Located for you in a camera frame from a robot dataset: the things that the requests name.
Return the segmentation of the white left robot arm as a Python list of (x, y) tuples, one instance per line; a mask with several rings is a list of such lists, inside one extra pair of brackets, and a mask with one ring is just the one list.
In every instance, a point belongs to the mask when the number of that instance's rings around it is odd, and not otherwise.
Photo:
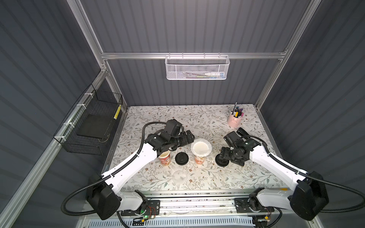
[(110, 178), (88, 192), (88, 203), (101, 220), (106, 220), (119, 211), (145, 214), (146, 196), (138, 190), (122, 192), (121, 189), (136, 173), (162, 153), (189, 145), (194, 140), (195, 136), (190, 130), (179, 133), (176, 137), (166, 136), (164, 132), (150, 134), (144, 141), (141, 152), (133, 153), (119, 165), (102, 174), (102, 177)]

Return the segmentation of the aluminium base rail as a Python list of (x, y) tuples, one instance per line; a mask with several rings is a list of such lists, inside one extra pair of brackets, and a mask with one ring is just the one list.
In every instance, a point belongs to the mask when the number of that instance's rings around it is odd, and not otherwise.
[(286, 209), (248, 206), (251, 189), (209, 191), (143, 191), (151, 216), (143, 228), (321, 228), (319, 218), (306, 221)]

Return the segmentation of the pens in white basket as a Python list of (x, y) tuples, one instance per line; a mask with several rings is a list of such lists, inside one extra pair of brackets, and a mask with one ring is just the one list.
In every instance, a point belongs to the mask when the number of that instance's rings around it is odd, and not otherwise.
[(183, 72), (187, 78), (225, 79), (224, 72)]

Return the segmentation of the black pad in basket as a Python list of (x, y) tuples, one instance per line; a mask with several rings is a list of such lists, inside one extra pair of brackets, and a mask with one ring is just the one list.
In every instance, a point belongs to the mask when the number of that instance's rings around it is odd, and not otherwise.
[(103, 139), (114, 123), (109, 116), (88, 115), (76, 134), (83, 137)]

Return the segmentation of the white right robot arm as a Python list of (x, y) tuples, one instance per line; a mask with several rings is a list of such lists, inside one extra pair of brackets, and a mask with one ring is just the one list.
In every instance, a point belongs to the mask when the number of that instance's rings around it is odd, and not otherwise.
[(267, 207), (292, 210), (304, 220), (314, 219), (329, 203), (322, 176), (316, 172), (300, 175), (301, 169), (270, 153), (265, 142), (252, 138), (231, 140), (225, 138), (228, 147), (222, 147), (215, 162), (220, 167), (229, 163), (244, 166), (246, 161), (255, 162), (283, 181), (288, 190), (259, 188), (249, 195), (248, 205), (252, 212)]

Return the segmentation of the pink pen holder cup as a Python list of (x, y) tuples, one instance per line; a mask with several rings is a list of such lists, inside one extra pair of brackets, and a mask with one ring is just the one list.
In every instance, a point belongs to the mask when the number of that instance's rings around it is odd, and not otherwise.
[(242, 116), (235, 117), (234, 115), (230, 115), (227, 124), (232, 128), (238, 128), (240, 126), (241, 120)]

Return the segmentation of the black cup lid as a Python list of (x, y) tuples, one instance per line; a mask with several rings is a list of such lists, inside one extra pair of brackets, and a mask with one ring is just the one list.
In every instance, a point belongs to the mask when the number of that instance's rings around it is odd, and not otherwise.
[(226, 167), (226, 166), (228, 166), (228, 164), (229, 164), (230, 161), (227, 160), (227, 159), (225, 159), (223, 155), (218, 154), (215, 157), (215, 162), (220, 167)]
[(189, 156), (187, 153), (184, 152), (180, 152), (175, 156), (175, 162), (180, 165), (180, 166), (184, 166), (188, 163), (189, 161)]

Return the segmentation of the yellow tag on basket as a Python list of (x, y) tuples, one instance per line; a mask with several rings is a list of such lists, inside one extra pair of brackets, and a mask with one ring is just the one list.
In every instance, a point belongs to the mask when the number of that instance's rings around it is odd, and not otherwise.
[(120, 111), (121, 111), (121, 108), (122, 108), (122, 105), (120, 104), (115, 112), (115, 115), (114, 115), (114, 119), (116, 120), (120, 114)]

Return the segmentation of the pens in pink cup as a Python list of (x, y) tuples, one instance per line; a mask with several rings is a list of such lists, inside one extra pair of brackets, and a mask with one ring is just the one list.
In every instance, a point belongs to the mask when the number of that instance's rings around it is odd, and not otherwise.
[(232, 114), (232, 117), (234, 117), (234, 118), (241, 118), (244, 115), (243, 108), (240, 108), (236, 103), (232, 109), (231, 114)]

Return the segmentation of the floral patterned table mat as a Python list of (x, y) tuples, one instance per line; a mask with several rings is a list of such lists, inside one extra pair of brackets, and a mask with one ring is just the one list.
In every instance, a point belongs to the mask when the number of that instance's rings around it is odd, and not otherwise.
[[(226, 146), (224, 136), (233, 131), (227, 121), (233, 106), (224, 105), (178, 105), (178, 106), (132, 106), (128, 109), (122, 133), (111, 166), (114, 167), (135, 152), (141, 141), (142, 129), (147, 134), (164, 127), (164, 122), (175, 119), (199, 139), (212, 145), (212, 152), (202, 165), (195, 162), (190, 146), (178, 148), (171, 153), (172, 161), (163, 166), (153, 160), (135, 174), (124, 186), (125, 191), (209, 191), (264, 188), (281, 188), (285, 184), (278, 177), (257, 163), (248, 161), (244, 166), (230, 163), (221, 168), (215, 157)], [(180, 166), (175, 156), (187, 153), (189, 161)], [(171, 179), (174, 170), (184, 170), (188, 179), (185, 184), (174, 185)]]

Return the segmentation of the paper milk tea cup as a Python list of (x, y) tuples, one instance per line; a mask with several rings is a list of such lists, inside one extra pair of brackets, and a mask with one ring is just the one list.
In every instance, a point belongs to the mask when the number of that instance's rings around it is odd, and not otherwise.
[(194, 156), (194, 159), (195, 159), (195, 162), (198, 164), (198, 165), (202, 165), (206, 159), (205, 156), (198, 156), (198, 155), (195, 155)]
[(158, 159), (163, 166), (168, 166), (171, 163), (170, 151), (162, 153)]

